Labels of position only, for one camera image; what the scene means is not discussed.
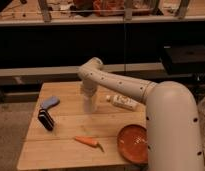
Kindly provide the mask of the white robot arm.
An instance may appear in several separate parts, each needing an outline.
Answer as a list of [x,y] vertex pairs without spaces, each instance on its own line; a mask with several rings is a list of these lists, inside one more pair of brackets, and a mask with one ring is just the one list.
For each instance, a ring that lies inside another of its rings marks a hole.
[[88,99],[101,85],[146,106],[148,171],[205,171],[197,104],[187,87],[108,73],[97,57],[78,76]]

